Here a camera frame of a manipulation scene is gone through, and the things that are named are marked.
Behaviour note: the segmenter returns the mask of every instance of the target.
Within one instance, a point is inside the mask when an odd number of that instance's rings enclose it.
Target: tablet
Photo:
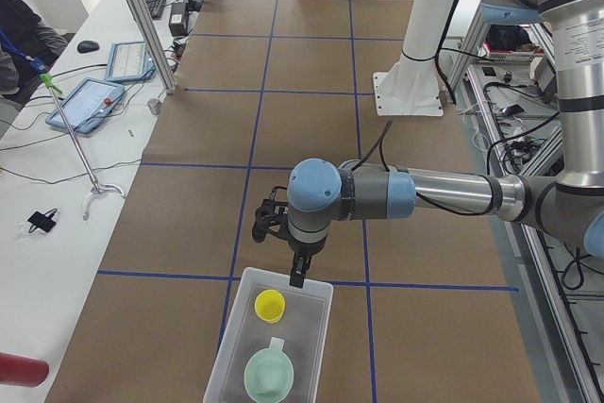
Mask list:
[[[107,118],[125,92],[120,84],[87,77],[65,97],[61,105],[74,130],[88,134]],[[57,109],[46,117],[46,123],[65,129]]]
[[[120,84],[146,80],[155,72],[145,42],[115,42],[111,45],[105,80]]]

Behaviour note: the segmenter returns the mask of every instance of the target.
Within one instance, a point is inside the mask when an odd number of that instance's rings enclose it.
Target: white column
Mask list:
[[[436,54],[454,0],[414,0],[403,49],[415,59]],[[374,73],[378,115],[441,116],[434,61],[400,56],[389,73]]]

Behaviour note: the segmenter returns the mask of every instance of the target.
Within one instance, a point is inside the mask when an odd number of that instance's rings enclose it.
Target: computer mouse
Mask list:
[[[77,44],[77,52],[80,54],[86,54],[87,52],[98,51],[99,47],[98,42],[84,40],[83,42],[79,42]]]

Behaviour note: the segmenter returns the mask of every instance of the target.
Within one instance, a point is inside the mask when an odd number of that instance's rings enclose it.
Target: person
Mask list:
[[[41,83],[31,59],[50,68],[67,41],[22,0],[0,0],[0,96],[22,108]]]

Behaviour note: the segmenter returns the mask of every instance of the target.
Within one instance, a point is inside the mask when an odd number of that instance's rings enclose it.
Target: table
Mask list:
[[[167,8],[156,30],[164,47],[172,42]],[[53,68],[58,74],[73,68],[106,63],[113,42],[142,38],[126,0],[101,0],[80,28]],[[99,42],[100,50],[78,54],[82,40]],[[105,68],[83,70],[58,76],[55,83],[69,92],[86,76],[103,78]],[[93,167],[141,157],[157,117],[146,106],[152,97],[163,97],[157,76],[144,86],[127,92],[124,114],[109,118],[90,137],[80,142]],[[47,94],[44,88],[36,95]],[[29,126],[42,112],[54,110],[50,99],[32,101],[14,121],[17,127]],[[0,140],[0,149],[58,136],[44,116],[26,131],[11,128]],[[50,181],[84,172],[69,136],[26,148],[0,151],[0,166]],[[121,185],[128,190],[138,165],[128,165],[98,174],[101,182]],[[87,176],[56,185],[29,181],[0,172],[0,351],[47,361],[50,373],[46,381],[33,389],[0,385],[0,401],[41,402],[57,374],[77,318],[86,300],[98,264],[105,253],[111,232],[124,205],[116,193],[92,202],[91,217],[82,220],[81,204],[90,191]],[[47,236],[23,238],[19,225],[35,210],[59,208],[56,227]]]

